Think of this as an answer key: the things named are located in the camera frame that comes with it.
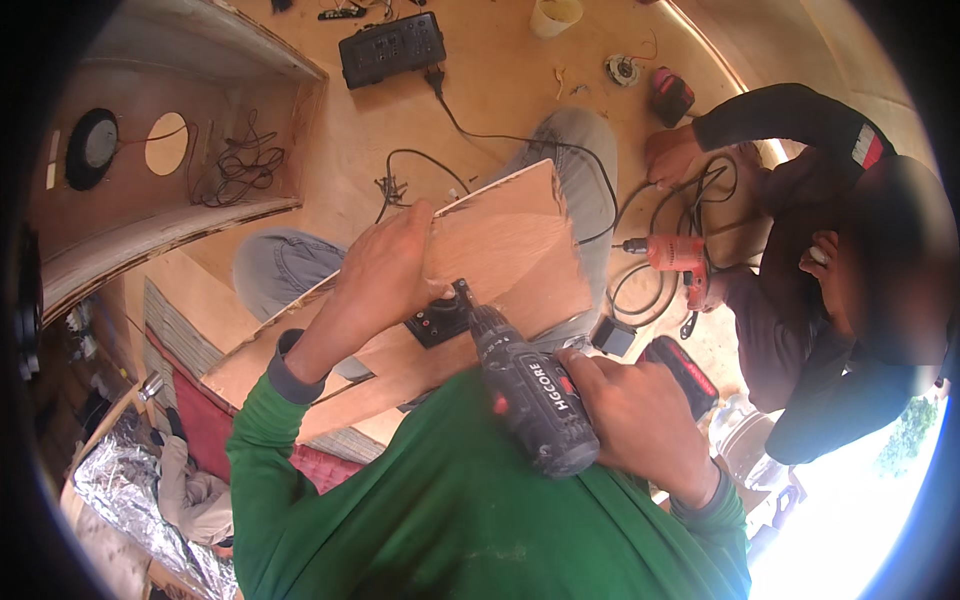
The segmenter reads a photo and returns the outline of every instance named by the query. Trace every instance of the white cup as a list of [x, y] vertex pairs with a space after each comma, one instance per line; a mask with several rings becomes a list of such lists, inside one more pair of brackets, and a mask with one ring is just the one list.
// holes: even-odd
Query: white cup
[[536, 0], [530, 15], [530, 31], [540, 39], [550, 39], [584, 15], [579, 0]]

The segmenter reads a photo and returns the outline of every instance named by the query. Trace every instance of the red drill button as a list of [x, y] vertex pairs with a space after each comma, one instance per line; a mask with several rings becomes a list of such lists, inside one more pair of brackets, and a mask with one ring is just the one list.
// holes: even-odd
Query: red drill button
[[493, 399], [493, 413], [495, 415], [502, 415], [507, 412], [507, 398], [503, 397], [502, 394], [497, 394], [496, 398]]

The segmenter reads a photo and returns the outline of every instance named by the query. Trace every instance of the cordless drill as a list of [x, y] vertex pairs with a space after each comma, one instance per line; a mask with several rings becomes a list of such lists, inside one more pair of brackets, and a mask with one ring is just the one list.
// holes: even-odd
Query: cordless drill
[[484, 383], [502, 397], [507, 428], [533, 458], [534, 467], [554, 479], [589, 467], [600, 452], [580, 394], [564, 367], [523, 339], [503, 314], [476, 305], [467, 291], [469, 325]]
[[623, 243], [624, 252], [646, 254], [650, 266], [657, 271], [679, 271], [689, 288], [687, 305], [698, 312], [707, 304], [707, 259], [704, 238], [695, 235], [656, 233], [635, 237]]

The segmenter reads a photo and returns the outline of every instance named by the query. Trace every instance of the wooden floor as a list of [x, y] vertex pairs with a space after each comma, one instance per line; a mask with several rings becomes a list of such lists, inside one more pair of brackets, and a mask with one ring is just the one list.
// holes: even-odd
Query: wooden floor
[[[421, 73], [406, 73], [382, 84], [348, 91], [337, 43], [361, 25], [381, 18], [382, 10], [377, 7], [364, 19], [319, 22], [320, 4], [316, 0], [298, 0], [293, 9], [276, 15], [264, 0], [231, 0], [231, 4], [283, 37], [330, 75], [312, 131], [313, 153], [306, 163], [304, 207], [209, 236], [142, 265], [121, 280], [126, 282], [126, 305], [134, 322], [142, 326], [142, 315], [137, 316], [142, 304], [134, 307], [136, 296], [142, 296], [142, 280], [137, 285], [136, 278], [149, 273], [168, 300], [223, 351], [242, 340], [255, 325], [232, 294], [230, 264], [246, 235], [259, 228], [283, 225], [349, 244], [372, 223], [383, 202], [373, 180], [384, 176], [385, 159], [392, 149], [414, 148], [435, 156], [476, 189], [519, 147], [513, 142], [472, 142], [456, 133]], [[669, 66], [684, 76], [696, 93], [693, 113], [710, 110], [738, 90], [728, 73], [664, 3], [643, 6], [628, 0], [585, 0], [584, 4], [583, 20], [547, 41], [529, 32], [528, 1], [431, 1], [426, 8], [436, 13], [444, 32], [444, 96], [460, 124], [473, 132], [523, 135], [556, 108], [593, 109], [609, 121], [617, 136], [616, 184], [622, 204], [646, 180], [644, 140], [662, 128], [648, 109], [647, 81], [656, 67]], [[400, 16], [417, 9], [405, 0], [394, 0], [394, 5]], [[653, 41], [654, 33], [658, 56], [642, 61], [641, 83], [631, 88], [613, 84], [604, 74], [604, 59], [615, 53], [649, 56], [653, 46], [644, 41]], [[564, 73], [559, 99], [557, 70]], [[577, 85], [587, 88], [571, 95]], [[765, 162], [773, 159], [766, 150], [762, 152]], [[394, 172], [398, 181], [409, 183], [408, 199], [428, 198], [436, 207], [450, 200], [447, 190], [456, 186], [446, 174], [417, 157], [399, 157]], [[651, 211], [662, 197], [662, 192], [651, 189], [637, 198], [614, 239], [647, 233]], [[676, 226], [679, 203], [673, 208], [660, 216], [662, 230], [672, 231]], [[711, 208], [714, 210], [705, 210], [708, 232], [752, 218], [742, 191], [730, 203]], [[765, 227], [762, 222], [753, 222], [719, 235], [709, 241], [710, 253], [718, 262], [746, 258], [762, 249]], [[639, 261], [621, 251], [614, 252], [609, 280], [615, 283]], [[186, 274], [192, 274], [195, 285], [184, 285]], [[656, 291], [656, 278], [650, 275], [625, 286], [620, 303], [645, 304]], [[663, 318], [638, 336], [631, 357], [636, 358], [655, 335], [678, 337], [678, 329], [687, 317], [683, 293]], [[702, 315], [694, 337], [684, 342], [684, 347], [723, 396], [745, 389], [729, 310]], [[387, 421], [393, 426], [398, 422], [394, 418]]]

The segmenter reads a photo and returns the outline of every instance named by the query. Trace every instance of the green shirt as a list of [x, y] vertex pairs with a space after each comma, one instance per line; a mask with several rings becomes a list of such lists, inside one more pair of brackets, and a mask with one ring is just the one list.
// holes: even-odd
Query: green shirt
[[478, 371], [450, 379], [323, 496], [287, 460], [307, 408], [264, 375], [234, 419], [233, 559], [248, 600], [749, 593], [732, 486], [709, 516], [680, 518], [598, 465], [547, 479], [492, 413]]

